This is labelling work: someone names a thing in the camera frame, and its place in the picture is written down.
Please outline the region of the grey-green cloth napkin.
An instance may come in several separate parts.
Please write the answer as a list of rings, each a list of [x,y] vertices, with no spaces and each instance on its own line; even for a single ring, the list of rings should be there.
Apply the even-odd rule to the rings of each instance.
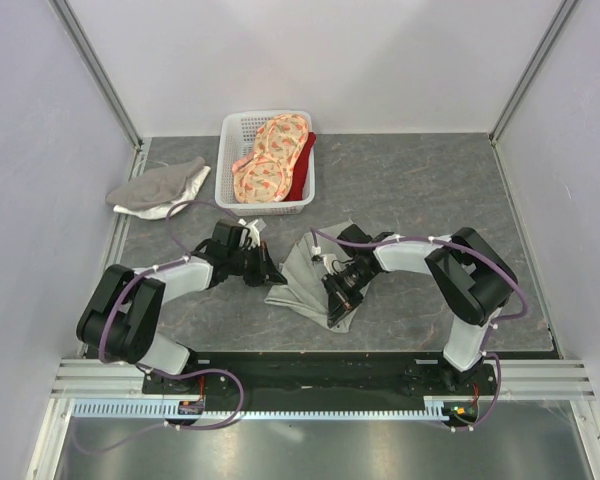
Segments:
[[[337,325],[328,325],[328,294],[321,281],[328,271],[322,261],[312,261],[313,246],[311,232],[305,233],[294,244],[281,264],[287,284],[274,285],[265,297],[265,303],[289,308],[333,333],[346,334],[356,311],[347,314]]]

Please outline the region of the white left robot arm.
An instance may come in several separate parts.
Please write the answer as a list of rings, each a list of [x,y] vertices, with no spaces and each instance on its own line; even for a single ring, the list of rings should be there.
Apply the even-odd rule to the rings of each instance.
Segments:
[[[261,230],[260,220],[220,220],[210,238],[178,260],[144,269],[106,268],[78,321],[78,340],[96,349],[103,363],[158,370],[176,392],[191,392],[200,371],[191,363],[191,349],[157,332],[162,307],[233,276],[249,287],[285,285]]]

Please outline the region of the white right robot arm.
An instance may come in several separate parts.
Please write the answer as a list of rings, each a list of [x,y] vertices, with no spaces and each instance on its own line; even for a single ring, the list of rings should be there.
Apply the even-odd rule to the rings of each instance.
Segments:
[[[393,232],[375,237],[358,225],[346,227],[336,244],[348,256],[344,267],[327,260],[322,283],[327,293],[327,326],[338,326],[364,300],[363,290],[380,274],[410,272],[431,276],[453,312],[442,350],[438,381],[447,392],[463,392],[483,362],[489,326],[507,304],[517,277],[472,228],[451,236],[403,241]]]

